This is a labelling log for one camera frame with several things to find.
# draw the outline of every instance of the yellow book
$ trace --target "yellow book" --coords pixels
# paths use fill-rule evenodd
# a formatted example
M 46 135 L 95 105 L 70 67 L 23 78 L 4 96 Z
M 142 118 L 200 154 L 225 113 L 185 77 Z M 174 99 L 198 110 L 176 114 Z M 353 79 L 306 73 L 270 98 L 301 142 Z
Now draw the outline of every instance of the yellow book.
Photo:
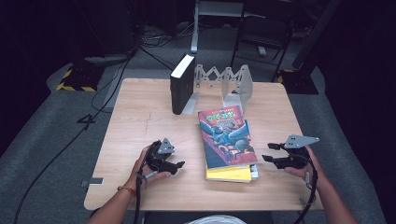
M 215 170 L 206 169 L 206 179 L 249 183 L 251 181 L 250 166 L 235 166 Z

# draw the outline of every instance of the book cover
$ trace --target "book cover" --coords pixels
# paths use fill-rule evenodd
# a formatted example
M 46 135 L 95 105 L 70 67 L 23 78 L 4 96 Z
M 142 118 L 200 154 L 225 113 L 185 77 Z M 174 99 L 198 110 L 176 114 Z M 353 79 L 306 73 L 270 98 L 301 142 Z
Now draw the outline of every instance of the book cover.
M 252 180 L 250 166 L 235 166 L 223 169 L 206 169 L 207 180 L 249 183 Z
M 198 112 L 207 169 L 257 163 L 242 108 L 232 105 Z
M 185 54 L 170 76 L 172 112 L 179 115 L 194 92 L 195 57 Z

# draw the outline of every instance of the comic book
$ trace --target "comic book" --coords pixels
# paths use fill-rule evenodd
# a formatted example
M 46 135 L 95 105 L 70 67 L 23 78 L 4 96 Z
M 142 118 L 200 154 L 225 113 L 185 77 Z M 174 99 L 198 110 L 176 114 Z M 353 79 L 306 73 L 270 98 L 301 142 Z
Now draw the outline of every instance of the comic book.
M 198 112 L 207 169 L 257 163 L 248 122 L 239 105 Z

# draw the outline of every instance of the metal bracket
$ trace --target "metal bracket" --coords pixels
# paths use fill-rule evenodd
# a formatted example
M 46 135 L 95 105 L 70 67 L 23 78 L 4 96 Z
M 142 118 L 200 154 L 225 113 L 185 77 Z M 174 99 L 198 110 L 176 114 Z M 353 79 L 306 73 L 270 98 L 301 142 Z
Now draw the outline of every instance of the metal bracket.
M 311 145 L 319 141 L 318 137 L 307 137 L 291 134 L 285 143 L 285 148 L 299 148 Z
M 82 188 L 88 188 L 90 185 L 103 185 L 104 179 L 102 177 L 92 177 L 90 180 L 83 180 L 79 184 Z
M 174 152 L 175 152 L 175 147 L 171 145 L 171 143 L 167 138 L 164 138 L 163 142 L 160 145 L 160 148 L 158 149 L 158 154 L 166 154 L 166 153 L 174 153 Z

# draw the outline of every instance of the cable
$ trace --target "cable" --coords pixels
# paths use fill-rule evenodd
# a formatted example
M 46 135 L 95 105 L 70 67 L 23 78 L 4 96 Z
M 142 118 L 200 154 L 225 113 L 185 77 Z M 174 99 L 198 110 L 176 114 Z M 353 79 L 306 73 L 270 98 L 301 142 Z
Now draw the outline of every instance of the cable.
M 95 61 L 95 60 L 90 60 L 90 58 L 85 58 L 85 60 L 87 62 L 89 62 L 90 64 L 93 64 L 93 65 L 98 66 L 98 67 L 107 67 L 107 66 L 116 65 L 116 64 L 119 64 L 119 63 L 125 63 L 128 60 L 129 57 L 131 57 L 131 55 L 126 55 L 123 58 L 114 59 L 114 60 L 111 60 L 111 61 L 107 61 L 107 60 Z
M 136 174 L 136 207 L 134 209 L 134 224 L 137 224 L 137 220 L 139 218 L 139 211 L 140 211 L 140 187 L 142 186 L 142 179 L 139 176 L 143 176 L 143 167 L 146 165 L 146 157 L 149 154 L 149 150 L 145 154 L 145 158 L 143 159 L 142 163 L 140 164 L 139 171 Z
M 72 143 L 74 141 L 76 141 L 76 139 L 88 128 L 88 126 L 93 122 L 93 120 L 102 112 L 102 110 L 106 107 L 106 105 L 108 104 L 108 102 L 110 101 L 111 97 L 115 94 L 117 87 L 120 84 L 120 80 L 122 78 L 122 74 L 125 70 L 126 65 L 129 63 L 129 61 L 131 61 L 132 57 L 130 57 L 127 61 L 127 63 L 123 66 L 122 71 L 121 71 L 121 75 L 120 75 L 120 79 L 117 83 L 116 88 L 114 89 L 113 93 L 111 94 L 111 96 L 108 98 L 108 100 L 105 102 L 105 104 L 96 112 L 95 115 L 93 115 L 93 117 L 91 119 L 88 120 L 88 122 L 84 125 L 84 127 L 81 128 L 81 130 L 79 130 L 79 132 L 72 138 L 72 140 L 67 143 L 67 145 L 62 148 L 61 151 L 58 152 L 58 154 L 55 155 L 55 157 L 52 158 L 52 160 L 49 161 L 49 163 L 41 170 L 41 172 L 35 177 L 35 179 L 33 180 L 33 182 L 29 185 L 28 189 L 25 191 L 25 193 L 23 194 L 20 204 L 18 205 L 17 211 L 15 213 L 15 217 L 14 217 L 14 224 L 16 224 L 18 222 L 18 216 L 19 213 L 21 211 L 21 207 L 23 205 L 24 200 L 26 199 L 27 194 L 29 193 L 29 191 L 32 189 L 33 185 L 35 184 L 35 182 L 44 174 L 44 172 L 46 172 L 46 170 L 52 165 L 52 163 L 60 156 L 62 155 L 62 153 L 64 153 L 70 145 L 72 145 Z
M 307 184 L 306 187 L 307 187 L 309 190 L 312 190 L 312 187 L 311 187 L 310 185 Z M 314 203 L 316 200 L 317 200 L 317 196 L 315 195 L 314 201 L 313 201 L 312 203 Z M 307 204 L 303 199 L 300 199 L 300 203 L 303 204 L 303 205 L 306 205 L 306 204 Z
M 145 53 L 147 53 L 149 56 L 151 56 L 153 59 L 157 60 L 159 63 L 163 64 L 163 66 L 167 67 L 169 70 L 173 71 L 174 69 L 169 67 L 167 64 L 163 63 L 162 61 L 160 61 L 158 58 L 160 58 L 159 56 L 153 55 L 150 52 L 146 51 L 145 49 L 143 49 L 142 47 L 139 47 L 140 49 L 142 49 Z
M 301 212 L 300 212 L 300 211 L 297 211 L 297 214 L 300 216 L 300 215 L 301 215 Z M 302 222 L 303 222 L 303 224 L 305 224 L 305 221 L 304 221 L 304 220 L 302 220 Z
M 192 35 L 193 33 L 189 33 L 189 34 L 183 34 L 184 32 L 186 32 L 189 28 L 191 28 L 194 25 L 194 22 L 192 22 L 191 24 L 189 24 L 188 26 L 186 26 L 185 28 L 183 28 L 183 30 L 177 32 L 176 37 L 172 37 L 170 35 L 156 35 L 157 32 L 156 31 L 146 31 L 143 34 L 143 38 L 141 45 L 147 48 L 156 48 L 156 47 L 163 47 L 166 44 L 168 44 L 170 41 L 172 40 L 179 40 L 183 37 L 185 37 L 186 35 Z M 148 43 L 148 40 L 153 40 L 153 39 L 158 39 L 157 43 L 155 44 L 150 44 Z
M 92 100 L 91 100 L 91 106 L 92 106 L 92 108 L 94 108 L 94 109 L 96 109 L 96 110 L 100 110 L 100 108 L 97 108 L 95 105 L 93 105 L 93 101 L 94 101 L 94 99 L 96 98 L 96 96 L 98 95 L 98 93 L 100 92 L 100 91 L 102 91 L 102 90 L 104 90 L 110 83 L 112 83 L 115 79 L 116 79 L 116 77 L 119 75 L 119 71 L 120 71 L 120 68 L 122 68 L 122 66 L 123 66 L 123 63 L 120 65 L 120 67 L 117 69 L 117 74 L 109 81 L 109 82 L 107 82 L 107 84 L 102 88 L 102 89 L 100 89 L 94 96 L 93 96 L 93 98 L 92 98 Z M 104 110 L 102 110 L 102 112 L 104 112 L 104 113 L 107 113 L 107 114 L 111 114 L 112 112 L 110 112 L 110 111 L 104 111 Z
M 90 28 L 92 34 L 95 36 L 95 38 L 99 41 L 99 43 L 100 43 L 105 49 L 108 49 L 108 50 L 110 50 L 111 52 L 114 52 L 114 53 L 121 53 L 121 54 L 127 54 L 127 55 L 130 54 L 130 53 L 132 53 L 132 52 L 134 51 L 134 48 L 131 48 L 131 49 L 128 50 L 128 51 L 117 51 L 117 50 L 114 50 L 114 49 L 108 47 L 108 46 L 101 40 L 101 38 L 99 38 L 99 36 L 96 34 L 96 32 L 93 30 L 93 27 L 91 26 L 90 22 L 88 21 L 87 17 L 85 16 L 84 12 L 82 11 L 82 9 L 81 9 L 81 7 L 79 6 L 79 4 L 77 3 L 77 1 L 76 1 L 76 0 L 73 0 L 73 2 L 75 3 L 76 7 L 78 8 L 78 11 L 79 11 L 79 13 L 81 14 L 82 18 L 84 18 L 84 21 L 87 23 L 88 27 Z
M 309 162 L 309 164 L 311 164 L 312 166 L 312 170 L 313 170 L 313 174 L 312 174 L 312 189 L 311 189 L 311 194 L 309 195 L 309 199 L 308 202 L 305 205 L 305 208 L 303 210 L 303 212 L 300 214 L 300 216 L 297 218 L 297 220 L 294 222 L 294 224 L 299 224 L 300 222 L 302 222 L 304 220 L 304 217 L 306 215 L 306 213 L 308 212 L 309 208 L 311 207 L 312 202 L 315 199 L 315 192 L 317 190 L 317 182 L 318 182 L 318 171 L 315 168 L 314 163 L 312 162 L 311 158 L 306 158 L 304 156 L 300 156 L 297 154 L 294 154 L 293 156 L 297 156 L 300 158 L 303 158 L 305 160 L 307 160 Z

